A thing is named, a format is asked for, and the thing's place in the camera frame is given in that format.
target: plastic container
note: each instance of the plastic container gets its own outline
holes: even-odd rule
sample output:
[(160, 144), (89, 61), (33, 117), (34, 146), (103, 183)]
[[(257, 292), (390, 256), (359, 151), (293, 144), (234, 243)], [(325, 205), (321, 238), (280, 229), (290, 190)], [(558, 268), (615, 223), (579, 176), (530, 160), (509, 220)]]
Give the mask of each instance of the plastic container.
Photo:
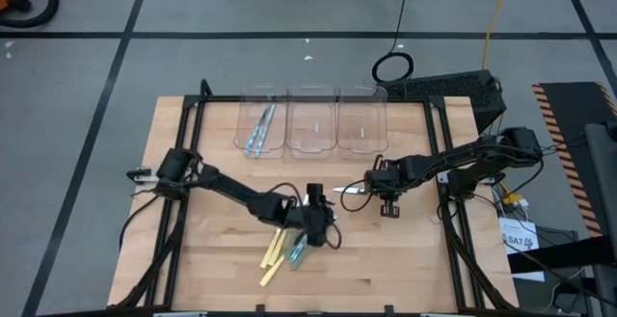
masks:
[(388, 92), (381, 87), (350, 86), (340, 89), (336, 143), (347, 159), (373, 159), (388, 148)]
[(281, 158), (286, 116), (285, 87), (259, 85), (243, 88), (233, 143), (247, 158)]
[(288, 90), (285, 145), (299, 159), (325, 159), (336, 146), (335, 89), (329, 85)]

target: concrete floor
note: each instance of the concrete floor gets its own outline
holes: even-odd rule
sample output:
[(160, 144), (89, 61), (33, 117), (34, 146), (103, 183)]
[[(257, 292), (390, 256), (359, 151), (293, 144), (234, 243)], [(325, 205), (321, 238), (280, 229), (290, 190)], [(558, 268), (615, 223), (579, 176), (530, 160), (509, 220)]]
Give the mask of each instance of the concrete floor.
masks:
[[(483, 33), (495, 1), (407, 0), (401, 31)], [(133, 190), (124, 173), (142, 160), (157, 96), (194, 93), (203, 77), (216, 94), (238, 94), (244, 85), (255, 83), (373, 84), (371, 67), (392, 44), (391, 39), (344, 36), (306, 41), (311, 33), (290, 39), (201, 34), (184, 40), (180, 35), (145, 39), (132, 32), (319, 31), (362, 38), (351, 32), (392, 32), (400, 8), (400, 0), (144, 0), (141, 7), (140, 1), (137, 6), (134, 2), (61, 0), (54, 20), (25, 38), (0, 29), (0, 132), (5, 133), (0, 166), (7, 171), (0, 179), (5, 205), (0, 214), (4, 315), (24, 311), (61, 207), (70, 205), (65, 200), (71, 200), (72, 178), (77, 194), (66, 232), (55, 239), (57, 253), (47, 254), (55, 262), (40, 301), (31, 297), (24, 315), (106, 305)], [(596, 32), (617, 32), (616, 0), (581, 2)], [(131, 12), (137, 14), (134, 22)], [(496, 32), (585, 29), (571, 0), (504, 0)], [(443, 39), (420, 35), (399, 41), (415, 58), (414, 77), (480, 68), (482, 39), (439, 37)], [(502, 126), (530, 127), (541, 144), (549, 145), (531, 84), (600, 81), (611, 86), (587, 38), (555, 35), (537, 40), (530, 35), (527, 40), (491, 43), (489, 69), (501, 79), (509, 107)], [(617, 41), (602, 40), (602, 47), (617, 63)], [(398, 67), (385, 66), (382, 77), (396, 75)], [(102, 106), (97, 113), (104, 117), (96, 133), (96, 120), (101, 119), (93, 120), (97, 104)], [(97, 136), (87, 138), (89, 130)], [(94, 143), (92, 154), (82, 150), (85, 142)], [(586, 237), (559, 161), (552, 155), (546, 164), (538, 179), (523, 189), (532, 220)], [(86, 168), (83, 181), (74, 179), (76, 166)], [(515, 171), (506, 182), (515, 186), (530, 174)], [(44, 283), (47, 277), (40, 278)]]

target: wooden table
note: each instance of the wooden table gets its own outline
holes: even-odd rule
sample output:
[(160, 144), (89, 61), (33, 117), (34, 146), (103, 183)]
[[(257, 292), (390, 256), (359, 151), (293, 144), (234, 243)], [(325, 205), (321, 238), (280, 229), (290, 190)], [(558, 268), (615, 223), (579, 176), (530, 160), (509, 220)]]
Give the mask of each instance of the wooden table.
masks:
[[(454, 145), (475, 140), (469, 100), (445, 100)], [(181, 104), (181, 97), (158, 99), (144, 166), (158, 167), (174, 145)], [(336, 201), (342, 247), (314, 251), (296, 272), (283, 263), (270, 283), (261, 287), (264, 270), (259, 262), (275, 229), (227, 198), (194, 190), (173, 309), (254, 311), (256, 304), (265, 304), (267, 311), (381, 312), (385, 304), (392, 304), (397, 312), (456, 311), (443, 226), (436, 216), (435, 182), (424, 183), (401, 197), (399, 219), (380, 217), (381, 201), (377, 199), (361, 212), (348, 213), (338, 204), (339, 194), (332, 188), (361, 179), (372, 161), (343, 160), (336, 153), (327, 160), (294, 160), (287, 155), (274, 160), (246, 159), (233, 144), (237, 117), (237, 103), (206, 103), (199, 144), (204, 161), (258, 191), (283, 181), (294, 183), (301, 192), (307, 182), (323, 183), (325, 194)], [(443, 149), (437, 111), (434, 122)], [(431, 153), (421, 104), (389, 103), (388, 127), (387, 158)], [(479, 187), (476, 193), (490, 197), (488, 187)], [(137, 196), (131, 212), (150, 198)], [(363, 199), (350, 196), (346, 202), (353, 206)], [(479, 265), (503, 296), (518, 304), (495, 209), (475, 199), (467, 201), (467, 206)], [(161, 208), (162, 201), (158, 201), (128, 228), (110, 304), (121, 300), (149, 265)], [(473, 305), (469, 273), (462, 261), (461, 268), (467, 304)], [(165, 282), (166, 274), (167, 270), (161, 271), (159, 282)], [(162, 301), (161, 286), (164, 284), (159, 284), (157, 302)]]

